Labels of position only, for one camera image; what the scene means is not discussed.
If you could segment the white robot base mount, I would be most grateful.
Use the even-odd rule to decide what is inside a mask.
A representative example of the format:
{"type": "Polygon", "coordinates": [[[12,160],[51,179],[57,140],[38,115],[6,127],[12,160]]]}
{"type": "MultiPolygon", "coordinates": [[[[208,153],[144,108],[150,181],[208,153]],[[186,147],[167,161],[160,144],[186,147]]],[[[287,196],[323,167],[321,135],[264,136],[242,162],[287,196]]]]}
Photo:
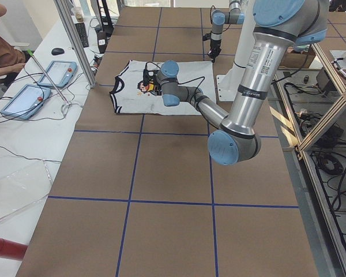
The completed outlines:
{"type": "Polygon", "coordinates": [[[217,89],[219,94],[219,101],[230,102],[233,101],[238,90],[239,83],[245,72],[247,57],[246,57],[246,43],[247,43],[247,19],[244,19],[242,30],[237,45],[237,50],[232,68],[226,75],[217,75],[217,89]]]}

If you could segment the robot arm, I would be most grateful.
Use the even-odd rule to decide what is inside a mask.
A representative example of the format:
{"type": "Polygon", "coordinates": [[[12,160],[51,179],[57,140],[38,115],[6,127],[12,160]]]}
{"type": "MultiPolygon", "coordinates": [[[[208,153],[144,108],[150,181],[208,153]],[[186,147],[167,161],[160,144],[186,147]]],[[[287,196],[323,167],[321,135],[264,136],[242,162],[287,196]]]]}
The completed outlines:
{"type": "Polygon", "coordinates": [[[208,151],[215,162],[226,166],[252,159],[261,149],[253,127],[287,48],[322,41],[328,11],[329,1],[254,2],[255,42],[229,112],[200,88],[179,85],[175,61],[166,61],[156,70],[144,69],[143,84],[156,85],[166,107],[188,102],[216,127],[208,138],[208,151]]]}
{"type": "Polygon", "coordinates": [[[243,12],[243,1],[229,1],[229,11],[223,12],[219,9],[214,9],[210,13],[210,22],[212,29],[210,33],[207,33],[202,37],[202,40],[210,40],[210,49],[207,53],[210,60],[214,63],[216,58],[221,52],[221,41],[223,28],[226,24],[240,24],[242,25],[245,20],[245,14],[243,12]]]}

